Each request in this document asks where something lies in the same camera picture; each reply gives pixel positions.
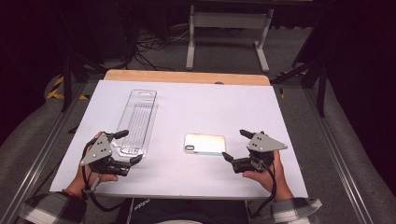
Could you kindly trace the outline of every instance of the person's left hand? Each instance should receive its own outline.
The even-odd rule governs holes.
[[[87,152],[91,149],[92,146],[89,146],[87,148]],[[93,184],[93,182],[96,180],[97,177],[99,177],[99,184],[102,182],[108,182],[108,181],[118,181],[119,178],[116,175],[99,175],[96,172],[91,173],[91,168],[89,165],[85,166],[85,173],[86,176],[89,176],[88,183],[90,186]],[[70,185],[66,188],[67,191],[71,192],[73,195],[76,197],[82,198],[82,192],[81,190],[84,189],[85,183],[84,183],[84,178],[82,175],[82,167],[78,165],[78,171],[76,173],[76,177],[73,179],[73,181],[70,183]]]

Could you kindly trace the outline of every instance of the hand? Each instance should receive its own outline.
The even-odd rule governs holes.
[[[91,149],[92,146],[89,146],[87,148],[87,152]],[[118,181],[119,178],[116,175],[99,175],[96,172],[91,173],[91,168],[89,165],[85,166],[85,173],[87,174],[87,177],[90,176],[90,179],[88,180],[88,183],[90,186],[93,184],[95,179],[100,176],[99,183],[102,182],[108,182],[108,181]],[[81,190],[84,189],[85,183],[84,179],[82,176],[82,167],[78,165],[78,171],[76,174],[76,177],[73,179],[73,181],[70,183],[70,185],[66,188],[68,191],[72,192],[76,197],[82,198],[82,193]]]
[[[288,183],[286,182],[285,173],[283,170],[282,162],[280,161],[279,151],[274,151],[274,164],[271,165],[271,171],[274,171],[275,167],[275,180],[276,180],[276,196],[275,201],[280,202],[293,198]],[[259,182],[263,188],[271,192],[273,187],[273,179],[270,174],[266,171],[259,173],[253,171],[245,171],[243,177],[250,178]]]

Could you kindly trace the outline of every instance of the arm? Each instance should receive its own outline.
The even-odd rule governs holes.
[[[286,222],[293,223],[314,223],[313,218],[309,217],[315,213],[320,207],[320,200],[294,198],[288,183],[285,178],[282,162],[280,161],[280,154],[274,151],[274,164],[270,167],[272,171],[275,169],[276,178],[276,196],[274,203],[271,205],[271,215],[265,220],[275,223]],[[268,172],[258,173],[246,171],[243,177],[250,178],[259,182],[263,188],[271,192],[273,186],[273,179]]]
[[[85,167],[87,176],[91,172],[89,166]],[[99,175],[92,173],[90,185],[100,177],[99,183],[118,181],[116,175]],[[34,223],[81,223],[87,210],[87,204],[82,197],[84,180],[81,166],[70,185],[62,192],[37,195],[29,198],[21,205],[19,216]]]

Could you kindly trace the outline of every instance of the person's right hand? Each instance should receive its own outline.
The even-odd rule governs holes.
[[[280,161],[279,151],[274,151],[274,163],[271,165],[271,171],[275,168],[275,180],[276,180],[276,196],[275,201],[280,202],[293,198],[288,183],[286,182],[285,173],[283,170],[282,162]],[[259,182],[263,188],[271,192],[273,187],[273,179],[267,171],[262,173],[245,171],[243,177],[250,178]]]

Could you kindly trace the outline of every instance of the black pants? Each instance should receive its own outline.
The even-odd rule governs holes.
[[[204,224],[248,224],[244,201],[134,199],[130,224],[191,220]]]

